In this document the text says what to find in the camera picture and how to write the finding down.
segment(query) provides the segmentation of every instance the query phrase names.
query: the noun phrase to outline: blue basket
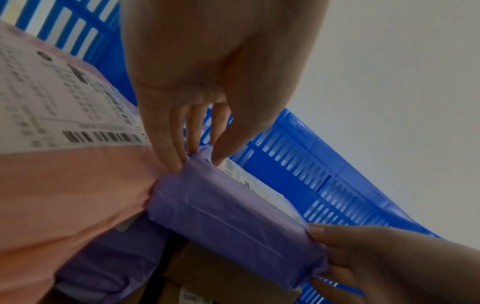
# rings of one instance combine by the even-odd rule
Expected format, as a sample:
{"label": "blue basket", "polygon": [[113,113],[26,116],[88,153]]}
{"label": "blue basket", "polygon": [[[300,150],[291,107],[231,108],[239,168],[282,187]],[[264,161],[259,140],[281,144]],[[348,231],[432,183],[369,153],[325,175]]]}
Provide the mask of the blue basket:
{"label": "blue basket", "polygon": [[[135,103],[125,68],[117,2],[28,0],[15,25],[96,66]],[[5,13],[7,3],[0,0],[0,13]],[[209,143],[210,124],[209,109],[202,145]],[[436,236],[408,217],[287,109],[269,130],[231,159],[282,193],[308,222],[383,225]],[[307,284],[302,288],[298,303],[327,303]]]}

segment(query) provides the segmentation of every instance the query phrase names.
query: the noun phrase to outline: fingernail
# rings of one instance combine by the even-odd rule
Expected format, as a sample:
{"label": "fingernail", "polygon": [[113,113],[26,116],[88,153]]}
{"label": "fingernail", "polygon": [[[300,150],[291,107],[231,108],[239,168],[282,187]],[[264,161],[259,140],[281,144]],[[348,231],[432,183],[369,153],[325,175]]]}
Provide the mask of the fingernail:
{"label": "fingernail", "polygon": [[319,239],[324,235],[325,228],[318,227],[318,226],[308,226],[308,233],[310,237],[313,239]]}

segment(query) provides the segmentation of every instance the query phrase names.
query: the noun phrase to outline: white wall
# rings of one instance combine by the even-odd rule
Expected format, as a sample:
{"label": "white wall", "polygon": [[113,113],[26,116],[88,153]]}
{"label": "white wall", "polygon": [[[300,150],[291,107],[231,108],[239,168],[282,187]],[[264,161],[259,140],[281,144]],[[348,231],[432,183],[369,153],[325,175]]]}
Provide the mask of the white wall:
{"label": "white wall", "polygon": [[289,109],[420,224],[480,249],[479,0],[332,0]]}

